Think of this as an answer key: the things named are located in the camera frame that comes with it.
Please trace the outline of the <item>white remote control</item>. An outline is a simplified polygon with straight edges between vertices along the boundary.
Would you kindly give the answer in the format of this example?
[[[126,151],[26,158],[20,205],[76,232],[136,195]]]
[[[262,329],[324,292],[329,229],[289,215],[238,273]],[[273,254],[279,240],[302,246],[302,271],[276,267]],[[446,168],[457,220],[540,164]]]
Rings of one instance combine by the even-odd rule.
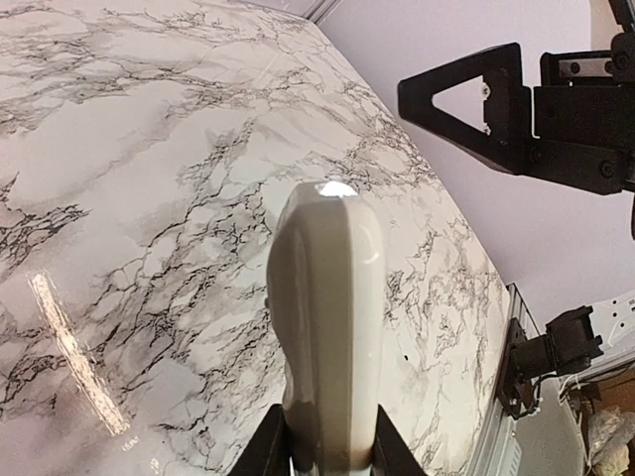
[[[386,253],[369,203],[340,181],[298,184],[267,263],[299,475],[368,475],[376,435]]]

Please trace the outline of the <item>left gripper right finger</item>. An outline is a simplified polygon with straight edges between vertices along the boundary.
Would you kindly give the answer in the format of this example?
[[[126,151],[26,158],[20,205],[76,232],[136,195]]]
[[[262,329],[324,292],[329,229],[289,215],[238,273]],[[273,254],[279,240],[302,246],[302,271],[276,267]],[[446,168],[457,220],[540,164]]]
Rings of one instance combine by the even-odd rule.
[[[422,467],[382,406],[378,407],[371,474],[422,476]]]

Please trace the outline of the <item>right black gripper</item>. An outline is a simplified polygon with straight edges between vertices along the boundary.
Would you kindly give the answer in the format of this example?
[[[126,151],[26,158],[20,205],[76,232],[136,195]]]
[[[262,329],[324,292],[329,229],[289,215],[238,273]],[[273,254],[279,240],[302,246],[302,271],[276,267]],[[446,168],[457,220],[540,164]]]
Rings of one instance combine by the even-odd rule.
[[[497,172],[609,195],[634,190],[634,33],[609,50],[545,53],[541,84],[523,83],[517,43],[400,80],[401,119]]]

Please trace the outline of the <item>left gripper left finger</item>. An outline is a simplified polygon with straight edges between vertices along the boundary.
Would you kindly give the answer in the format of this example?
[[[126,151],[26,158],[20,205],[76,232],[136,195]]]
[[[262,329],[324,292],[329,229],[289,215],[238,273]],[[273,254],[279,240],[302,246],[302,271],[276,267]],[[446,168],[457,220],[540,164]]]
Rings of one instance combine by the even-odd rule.
[[[291,449],[280,404],[271,406],[230,470],[230,476],[290,476]]]

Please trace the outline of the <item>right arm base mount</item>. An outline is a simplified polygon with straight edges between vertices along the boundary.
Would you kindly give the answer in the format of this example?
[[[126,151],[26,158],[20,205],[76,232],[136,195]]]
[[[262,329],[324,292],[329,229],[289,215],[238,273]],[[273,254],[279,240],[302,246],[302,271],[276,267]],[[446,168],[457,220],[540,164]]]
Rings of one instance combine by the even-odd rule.
[[[510,320],[495,386],[504,413],[518,420],[535,401],[533,380],[548,373],[550,364],[544,336],[528,339],[518,318]]]

